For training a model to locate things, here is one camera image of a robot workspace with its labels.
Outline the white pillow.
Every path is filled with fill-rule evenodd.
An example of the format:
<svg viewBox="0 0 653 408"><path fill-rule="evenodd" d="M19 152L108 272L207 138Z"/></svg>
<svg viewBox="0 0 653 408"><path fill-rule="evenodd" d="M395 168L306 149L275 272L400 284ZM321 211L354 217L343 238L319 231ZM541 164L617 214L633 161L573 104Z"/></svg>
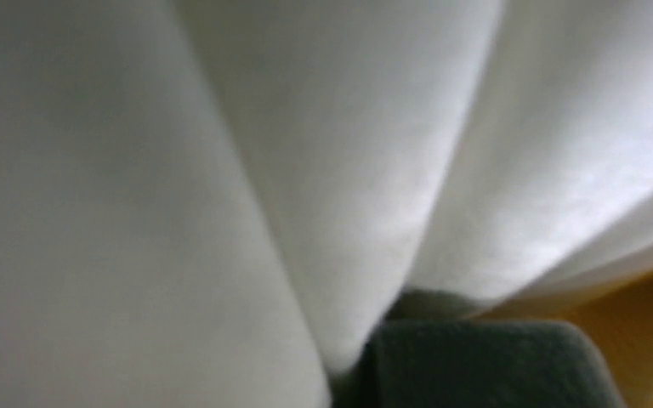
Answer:
<svg viewBox="0 0 653 408"><path fill-rule="evenodd" d="M0 407L330 407L649 269L653 1L0 1Z"/></svg>

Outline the orange printed pillowcase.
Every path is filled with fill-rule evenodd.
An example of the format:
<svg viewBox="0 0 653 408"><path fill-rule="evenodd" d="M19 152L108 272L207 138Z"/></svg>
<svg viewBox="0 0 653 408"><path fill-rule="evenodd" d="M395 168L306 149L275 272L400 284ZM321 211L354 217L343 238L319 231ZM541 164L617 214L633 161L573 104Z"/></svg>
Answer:
<svg viewBox="0 0 653 408"><path fill-rule="evenodd" d="M509 301L482 320L558 320L584 331L630 407L653 407L653 270L594 288Z"/></svg>

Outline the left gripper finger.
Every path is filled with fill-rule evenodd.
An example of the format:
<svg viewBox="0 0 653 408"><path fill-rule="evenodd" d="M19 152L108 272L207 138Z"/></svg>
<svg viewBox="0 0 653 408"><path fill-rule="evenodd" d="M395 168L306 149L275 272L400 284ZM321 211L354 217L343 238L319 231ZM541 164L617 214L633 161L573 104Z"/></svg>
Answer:
<svg viewBox="0 0 653 408"><path fill-rule="evenodd" d="M623 407L603 355L558 320L482 319L464 297L413 291L332 380L336 407Z"/></svg>

